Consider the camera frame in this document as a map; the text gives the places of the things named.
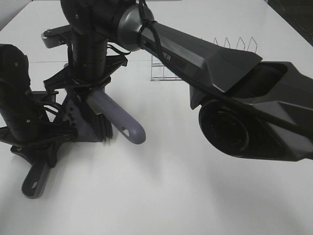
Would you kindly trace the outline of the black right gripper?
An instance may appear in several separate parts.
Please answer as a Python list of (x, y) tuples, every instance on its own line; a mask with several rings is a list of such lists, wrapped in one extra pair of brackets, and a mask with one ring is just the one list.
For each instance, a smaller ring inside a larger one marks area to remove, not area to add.
[(127, 52), (118, 50), (108, 42), (97, 45), (75, 45), (68, 51), (68, 65), (44, 81), (49, 92), (74, 89), (80, 93), (111, 82), (111, 75), (121, 66), (127, 66)]

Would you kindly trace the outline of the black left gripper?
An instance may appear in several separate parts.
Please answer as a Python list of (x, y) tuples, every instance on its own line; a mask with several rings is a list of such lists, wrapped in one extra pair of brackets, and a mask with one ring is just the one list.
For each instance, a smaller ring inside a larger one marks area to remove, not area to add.
[(0, 129), (0, 141), (11, 145), (10, 151), (28, 162), (38, 157), (47, 158), (47, 164), (54, 168), (57, 163), (57, 151), (65, 142), (76, 141), (76, 128), (66, 125), (49, 124), (44, 136), (35, 141), (18, 142), (8, 127)]

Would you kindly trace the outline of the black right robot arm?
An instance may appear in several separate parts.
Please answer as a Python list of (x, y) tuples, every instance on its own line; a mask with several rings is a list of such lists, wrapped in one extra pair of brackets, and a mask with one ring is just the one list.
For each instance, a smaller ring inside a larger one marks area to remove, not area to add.
[(48, 48), (68, 45), (75, 84), (104, 75), (106, 45), (143, 49), (189, 84), (206, 139), (240, 158), (313, 157), (313, 81), (291, 62), (267, 62), (162, 25), (143, 0), (63, 0), (68, 25), (47, 30)]

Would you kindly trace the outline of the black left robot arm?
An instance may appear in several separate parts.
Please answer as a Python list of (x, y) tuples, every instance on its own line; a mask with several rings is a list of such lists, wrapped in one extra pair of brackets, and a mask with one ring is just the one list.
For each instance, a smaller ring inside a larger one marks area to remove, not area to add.
[(57, 109), (56, 116), (64, 113), (63, 108), (52, 101), (52, 92), (32, 92), (30, 87), (28, 57), (11, 44), (0, 46), (0, 115), (6, 126), (0, 129), (1, 142), (16, 149), (25, 150), (30, 162), (35, 154), (44, 155), (47, 164), (54, 167), (57, 148), (62, 141), (75, 135), (71, 127), (61, 122), (51, 122), (47, 106)]

